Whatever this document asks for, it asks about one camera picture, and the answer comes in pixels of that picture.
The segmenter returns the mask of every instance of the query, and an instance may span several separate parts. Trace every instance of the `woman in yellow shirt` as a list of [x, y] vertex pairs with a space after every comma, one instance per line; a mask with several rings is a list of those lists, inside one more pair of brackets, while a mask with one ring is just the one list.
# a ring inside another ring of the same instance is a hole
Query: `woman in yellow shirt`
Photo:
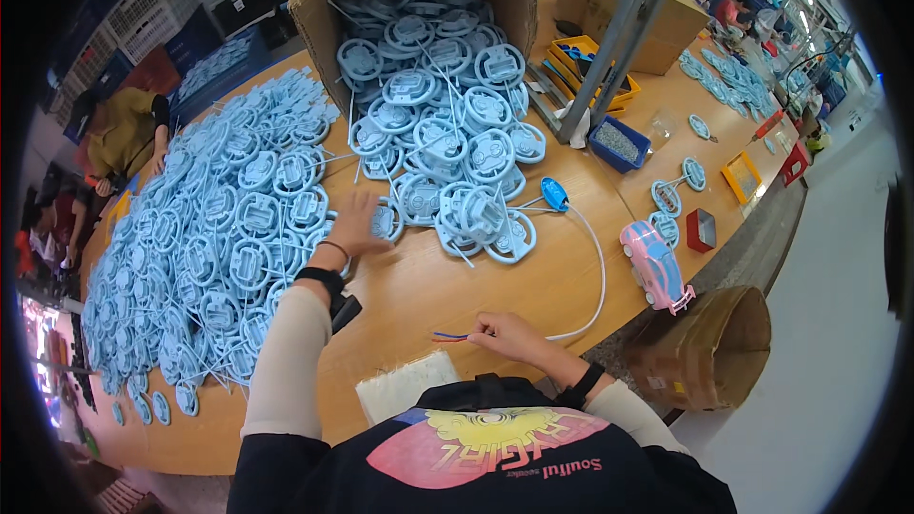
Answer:
[[166, 97], [135, 87], [105, 101], [91, 90], [76, 98], [68, 127], [75, 128], [80, 139], [90, 135], [89, 162], [99, 196], [110, 196], [116, 177], [132, 178], [150, 159], [154, 175], [163, 169], [171, 137], [168, 121]]

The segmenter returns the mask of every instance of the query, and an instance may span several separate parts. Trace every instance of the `pink toy car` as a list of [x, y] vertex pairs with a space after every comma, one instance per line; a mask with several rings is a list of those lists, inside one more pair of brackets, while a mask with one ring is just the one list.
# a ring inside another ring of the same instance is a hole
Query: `pink toy car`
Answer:
[[635, 221], [623, 228], [619, 235], [626, 257], [632, 259], [632, 274], [638, 285], [645, 289], [645, 299], [655, 310], [669, 308], [674, 316], [695, 297], [691, 286], [683, 289], [676, 256], [654, 225]]

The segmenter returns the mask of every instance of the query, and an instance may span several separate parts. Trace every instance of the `cap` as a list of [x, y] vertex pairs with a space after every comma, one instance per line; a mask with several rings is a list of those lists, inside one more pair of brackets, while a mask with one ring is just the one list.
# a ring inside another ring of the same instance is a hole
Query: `cap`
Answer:
[[92, 90], [86, 90], [73, 100], [73, 109], [70, 110], [70, 122], [67, 123], [67, 129], [73, 130], [74, 138], [82, 139], [86, 134], [86, 128], [89, 126], [98, 104], [99, 97]]

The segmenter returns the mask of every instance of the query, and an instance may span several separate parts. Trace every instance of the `black wristwatch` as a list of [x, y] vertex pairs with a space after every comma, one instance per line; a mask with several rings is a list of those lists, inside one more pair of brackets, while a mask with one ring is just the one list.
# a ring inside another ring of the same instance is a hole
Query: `black wristwatch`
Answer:
[[593, 389], [593, 386], [600, 381], [600, 376], [606, 371], [606, 368], [599, 363], [591, 363], [584, 377], [574, 387], [565, 389], [556, 397], [556, 403], [570, 409], [581, 410], [584, 407], [585, 397]]
[[317, 280], [327, 289], [327, 294], [330, 295], [330, 328], [333, 333], [346, 327], [362, 311], [362, 305], [355, 296], [343, 296], [346, 283], [336, 270], [305, 267], [295, 276], [296, 280], [300, 278]]

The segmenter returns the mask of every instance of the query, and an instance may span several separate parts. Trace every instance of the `hand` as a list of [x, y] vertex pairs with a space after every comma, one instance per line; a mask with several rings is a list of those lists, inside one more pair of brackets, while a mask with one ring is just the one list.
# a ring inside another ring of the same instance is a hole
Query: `hand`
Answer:
[[166, 153], [168, 153], [168, 149], [156, 149], [153, 152], [152, 158], [149, 159], [150, 162], [152, 162], [152, 164], [153, 164], [153, 172], [152, 172], [153, 175], [158, 175], [163, 170], [165, 170]]
[[520, 361], [540, 370], [543, 370], [546, 361], [558, 357], [559, 352], [568, 353], [543, 337], [518, 314], [511, 313], [480, 312], [476, 315], [473, 333], [467, 340], [506, 359]]
[[110, 197], [111, 191], [111, 181], [107, 178], [101, 179], [98, 184], [95, 185], [95, 192], [99, 194], [99, 197]]
[[327, 240], [342, 246], [350, 257], [393, 250], [394, 244], [391, 241], [371, 234], [371, 218], [377, 207], [377, 195], [352, 191], [343, 197], [337, 210], [337, 220]]

